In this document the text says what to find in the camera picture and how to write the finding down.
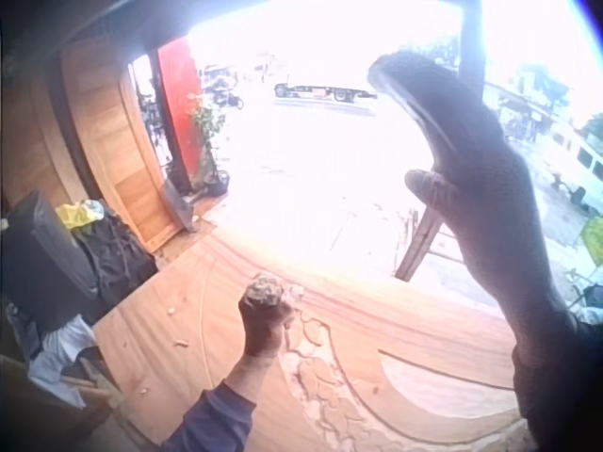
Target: potted plant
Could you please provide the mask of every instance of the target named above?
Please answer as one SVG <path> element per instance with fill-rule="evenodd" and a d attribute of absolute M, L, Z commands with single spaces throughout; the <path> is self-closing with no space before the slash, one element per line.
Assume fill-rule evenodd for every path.
<path fill-rule="evenodd" d="M 199 129 L 202 138 L 203 151 L 200 171 L 197 179 L 209 196 L 221 196 L 228 191 L 230 176 L 225 170 L 218 169 L 214 157 L 211 139 L 224 126 L 225 116 L 216 107 L 203 105 L 201 99 L 192 111 L 192 120 Z"/>

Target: wooden board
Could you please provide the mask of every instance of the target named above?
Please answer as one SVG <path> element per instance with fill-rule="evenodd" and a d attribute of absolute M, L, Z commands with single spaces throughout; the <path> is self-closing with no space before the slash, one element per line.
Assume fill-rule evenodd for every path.
<path fill-rule="evenodd" d="M 3 94 L 2 188 L 10 205 L 32 190 L 54 207 L 85 200 L 43 76 L 20 81 Z"/>
<path fill-rule="evenodd" d="M 95 326 L 109 369 L 152 441 L 165 440 L 201 390 L 235 364 L 243 348 L 236 303 L 259 270 L 305 287 L 297 319 L 305 328 L 295 329 L 295 349 L 283 350 L 270 369 L 247 450 L 330 450 L 346 438 L 357 450 L 442 450 L 506 438 L 519 414 L 514 340 L 504 320 L 391 277 L 288 257 L 218 228 Z M 175 347 L 176 340 L 189 346 Z M 413 391 L 429 392 L 432 378 L 400 390 L 383 356 L 465 385 L 464 394 L 476 388 L 472 402 L 484 415 L 417 401 Z M 446 396 L 457 395 L 450 389 Z"/>
<path fill-rule="evenodd" d="M 110 38 L 71 44 L 61 52 L 73 122 L 104 198 L 147 250 L 157 250 L 182 225 L 163 196 L 163 180 L 139 114 L 127 65 Z"/>

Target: white truck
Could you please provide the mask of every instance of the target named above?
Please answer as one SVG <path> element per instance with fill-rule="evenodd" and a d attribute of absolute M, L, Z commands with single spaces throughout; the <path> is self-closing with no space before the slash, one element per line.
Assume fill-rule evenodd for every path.
<path fill-rule="evenodd" d="M 299 97 L 324 99 L 333 95 L 338 102 L 352 103 L 356 98 L 376 98 L 377 93 L 362 76 L 348 73 L 337 74 L 316 71 L 315 73 L 290 73 L 283 83 L 274 86 L 276 97 Z"/>

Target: street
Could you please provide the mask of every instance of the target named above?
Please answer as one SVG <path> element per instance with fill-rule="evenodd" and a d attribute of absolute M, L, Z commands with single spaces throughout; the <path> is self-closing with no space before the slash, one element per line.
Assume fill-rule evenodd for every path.
<path fill-rule="evenodd" d="M 423 209 L 404 174 L 432 163 L 418 126 L 381 99 L 278 99 L 261 88 L 245 97 L 243 110 L 227 113 L 217 159 L 231 174 L 230 194 L 205 219 L 292 256 L 392 275 L 410 241 L 410 212 Z M 555 280 L 570 301 L 564 272 L 587 218 L 550 186 L 537 151 L 518 151 L 530 165 Z M 462 259 L 453 239 L 439 234 L 434 247 Z M 433 254 L 411 283 L 497 306 L 464 265 Z"/>

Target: window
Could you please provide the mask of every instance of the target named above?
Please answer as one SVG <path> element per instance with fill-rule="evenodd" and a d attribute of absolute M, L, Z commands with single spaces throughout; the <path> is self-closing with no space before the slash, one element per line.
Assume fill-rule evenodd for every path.
<path fill-rule="evenodd" d="M 593 168 L 593 174 L 599 181 L 603 181 L 603 165 L 601 162 L 595 162 L 595 167 Z"/>
<path fill-rule="evenodd" d="M 563 145 L 563 135 L 553 134 L 553 141 L 555 141 L 557 144 L 562 146 Z"/>
<path fill-rule="evenodd" d="M 578 152 L 578 161 L 584 166 L 584 168 L 590 168 L 593 164 L 593 156 L 590 155 L 584 148 L 580 148 Z"/>

